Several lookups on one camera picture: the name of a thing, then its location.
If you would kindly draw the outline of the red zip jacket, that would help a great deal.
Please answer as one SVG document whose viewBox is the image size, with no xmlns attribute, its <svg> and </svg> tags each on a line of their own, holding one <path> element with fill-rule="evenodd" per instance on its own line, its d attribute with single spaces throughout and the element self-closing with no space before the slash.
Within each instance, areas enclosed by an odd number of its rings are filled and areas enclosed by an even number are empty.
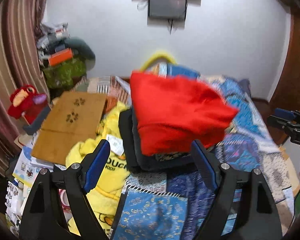
<svg viewBox="0 0 300 240">
<path fill-rule="evenodd" d="M 130 88 L 146 156 L 189 152 L 196 139 L 210 148 L 223 140 L 239 112 L 207 83 L 184 76 L 132 72 Z"/>
</svg>

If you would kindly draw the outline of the navy patterned folded clothes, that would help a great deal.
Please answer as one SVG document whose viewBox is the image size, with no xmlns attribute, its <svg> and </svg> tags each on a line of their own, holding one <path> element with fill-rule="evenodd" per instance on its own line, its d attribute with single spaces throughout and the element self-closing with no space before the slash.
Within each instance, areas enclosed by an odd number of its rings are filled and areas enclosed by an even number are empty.
<svg viewBox="0 0 300 240">
<path fill-rule="evenodd" d="M 197 169 L 189 153 L 157 154 L 150 157 L 143 155 L 136 117 L 131 108 L 120 113 L 119 130 L 130 172 L 164 171 L 179 174 Z"/>
</svg>

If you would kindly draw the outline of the brown wooden door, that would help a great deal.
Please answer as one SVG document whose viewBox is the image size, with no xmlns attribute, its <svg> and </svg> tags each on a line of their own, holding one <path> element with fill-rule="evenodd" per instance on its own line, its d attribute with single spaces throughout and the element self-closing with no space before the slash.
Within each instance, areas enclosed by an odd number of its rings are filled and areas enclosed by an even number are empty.
<svg viewBox="0 0 300 240">
<path fill-rule="evenodd" d="M 300 111 L 300 5 L 295 0 L 279 0 L 290 9 L 289 42 L 279 81 L 271 96 L 268 114 L 276 108 Z"/>
</svg>

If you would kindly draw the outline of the yellow duck kids garment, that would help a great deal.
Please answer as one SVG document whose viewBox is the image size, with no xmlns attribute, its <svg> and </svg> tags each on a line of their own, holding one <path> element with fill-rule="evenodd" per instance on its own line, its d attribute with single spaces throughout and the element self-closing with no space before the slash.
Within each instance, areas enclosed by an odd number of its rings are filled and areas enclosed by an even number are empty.
<svg viewBox="0 0 300 240">
<path fill-rule="evenodd" d="M 66 167 L 70 167 L 73 163 L 80 163 L 87 154 L 93 152 L 102 139 L 106 139 L 106 136 L 113 135 L 121 139 L 119 116 L 127 109 L 128 106 L 124 103 L 117 102 L 116 106 L 101 120 L 96 129 L 96 137 L 79 141 L 72 147 L 65 159 Z M 129 175 L 125 155 L 119 156 L 110 152 L 96 187 L 87 194 L 89 204 L 106 234 L 110 233 L 121 191 Z"/>
</svg>

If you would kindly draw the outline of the blue patchwork bedspread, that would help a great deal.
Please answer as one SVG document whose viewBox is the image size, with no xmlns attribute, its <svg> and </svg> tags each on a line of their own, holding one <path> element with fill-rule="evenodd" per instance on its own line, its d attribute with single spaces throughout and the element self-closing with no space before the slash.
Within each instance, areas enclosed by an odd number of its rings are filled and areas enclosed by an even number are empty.
<svg viewBox="0 0 300 240">
<path fill-rule="evenodd" d="M 253 101 L 242 89 L 238 81 L 226 76 L 200 76 L 197 72 L 171 64 L 160 65 L 153 71 L 142 72 L 161 77 L 184 76 L 202 81 L 214 88 L 227 104 L 239 110 L 222 141 L 208 148 L 221 162 L 242 171 L 259 168 L 273 194 L 279 213 L 282 231 L 288 230 L 293 219 L 294 207 L 288 198 L 292 186 L 284 155 L 273 142 L 264 121 Z M 135 182 L 140 187 L 151 190 L 153 177 L 166 183 L 167 191 L 187 198 L 187 214 L 180 239 L 192 239 L 212 205 L 214 194 L 208 189 L 198 170 L 188 173 L 138 172 Z"/>
</svg>

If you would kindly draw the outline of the wooden lap desk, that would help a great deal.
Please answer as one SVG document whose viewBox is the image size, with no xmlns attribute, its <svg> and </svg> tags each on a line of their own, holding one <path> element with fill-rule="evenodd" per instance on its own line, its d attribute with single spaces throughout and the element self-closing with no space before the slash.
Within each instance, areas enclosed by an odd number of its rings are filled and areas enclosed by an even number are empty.
<svg viewBox="0 0 300 240">
<path fill-rule="evenodd" d="M 65 165 L 77 142 L 96 137 L 105 104 L 106 94 L 64 92 L 44 120 L 32 156 Z"/>
</svg>

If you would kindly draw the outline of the red plush toy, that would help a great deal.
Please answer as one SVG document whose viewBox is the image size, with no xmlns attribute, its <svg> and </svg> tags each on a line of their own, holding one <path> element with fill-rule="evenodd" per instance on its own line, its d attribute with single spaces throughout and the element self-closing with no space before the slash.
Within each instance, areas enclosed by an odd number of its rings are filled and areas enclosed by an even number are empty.
<svg viewBox="0 0 300 240">
<path fill-rule="evenodd" d="M 8 115 L 15 119 L 24 117 L 29 125 L 48 105 L 47 95 L 38 93 L 32 85 L 24 85 L 16 89 L 10 96 L 10 103 L 11 105 L 7 110 Z"/>
</svg>

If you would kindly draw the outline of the yellow round cushion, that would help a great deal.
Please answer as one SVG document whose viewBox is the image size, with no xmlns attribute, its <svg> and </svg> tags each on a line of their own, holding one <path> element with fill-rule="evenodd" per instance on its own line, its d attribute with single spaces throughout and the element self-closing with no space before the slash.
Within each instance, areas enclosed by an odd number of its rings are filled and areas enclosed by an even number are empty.
<svg viewBox="0 0 300 240">
<path fill-rule="evenodd" d="M 177 63 L 175 58 L 171 54 L 167 53 L 166 51 L 156 51 L 152 56 L 150 56 L 149 59 L 146 60 L 146 62 L 141 66 L 139 71 L 141 72 L 146 71 L 148 68 L 153 66 L 153 64 L 155 64 L 156 62 L 167 62 L 171 64 Z"/>
</svg>

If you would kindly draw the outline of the green storage box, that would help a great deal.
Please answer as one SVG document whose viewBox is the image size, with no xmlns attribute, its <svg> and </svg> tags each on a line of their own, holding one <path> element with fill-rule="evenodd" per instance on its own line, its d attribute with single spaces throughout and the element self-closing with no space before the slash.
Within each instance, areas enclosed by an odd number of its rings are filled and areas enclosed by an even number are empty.
<svg viewBox="0 0 300 240">
<path fill-rule="evenodd" d="M 73 87 L 74 79 L 81 78 L 86 75 L 87 69 L 85 62 L 77 58 L 64 61 L 54 67 L 42 69 L 46 78 L 48 88 L 65 88 Z"/>
</svg>

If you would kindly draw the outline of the striped brown curtain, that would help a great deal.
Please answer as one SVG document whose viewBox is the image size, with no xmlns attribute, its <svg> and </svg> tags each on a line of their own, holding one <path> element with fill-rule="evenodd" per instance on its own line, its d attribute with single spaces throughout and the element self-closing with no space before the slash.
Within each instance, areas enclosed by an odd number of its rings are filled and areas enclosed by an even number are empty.
<svg viewBox="0 0 300 240">
<path fill-rule="evenodd" d="M 46 0 L 0 0 L 0 174 L 9 158 L 17 155 L 15 138 L 22 122 L 7 114 L 10 95 L 23 85 L 47 93 L 39 69 L 36 42 L 42 36 L 40 23 Z"/>
</svg>

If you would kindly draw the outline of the orange box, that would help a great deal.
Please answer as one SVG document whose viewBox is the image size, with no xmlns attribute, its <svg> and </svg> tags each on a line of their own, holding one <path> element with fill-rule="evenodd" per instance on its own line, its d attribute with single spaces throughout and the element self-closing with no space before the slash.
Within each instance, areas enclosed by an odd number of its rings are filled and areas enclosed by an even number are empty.
<svg viewBox="0 0 300 240">
<path fill-rule="evenodd" d="M 73 52 L 70 48 L 67 48 L 51 55 L 50 58 L 48 58 L 48 62 L 49 65 L 53 67 L 71 58 L 73 58 Z"/>
</svg>

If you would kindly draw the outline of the pile of clutter on box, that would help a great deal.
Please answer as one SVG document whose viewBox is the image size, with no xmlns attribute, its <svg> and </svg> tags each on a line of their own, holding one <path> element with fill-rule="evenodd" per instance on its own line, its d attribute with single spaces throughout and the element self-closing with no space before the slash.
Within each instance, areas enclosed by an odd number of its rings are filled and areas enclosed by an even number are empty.
<svg viewBox="0 0 300 240">
<path fill-rule="evenodd" d="M 40 24 L 40 30 L 42 36 L 36 43 L 38 59 L 40 61 L 48 59 L 51 55 L 49 50 L 51 47 L 57 46 L 57 44 L 66 38 L 69 38 L 68 23 L 53 24 L 43 22 Z"/>
</svg>

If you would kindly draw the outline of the small wall monitor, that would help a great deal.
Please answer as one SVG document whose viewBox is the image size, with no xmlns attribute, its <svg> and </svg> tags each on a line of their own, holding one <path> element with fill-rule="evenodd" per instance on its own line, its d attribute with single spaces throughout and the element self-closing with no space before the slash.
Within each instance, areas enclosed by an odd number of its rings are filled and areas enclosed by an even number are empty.
<svg viewBox="0 0 300 240">
<path fill-rule="evenodd" d="M 187 0 L 148 0 L 148 17 L 159 20 L 184 21 Z"/>
</svg>

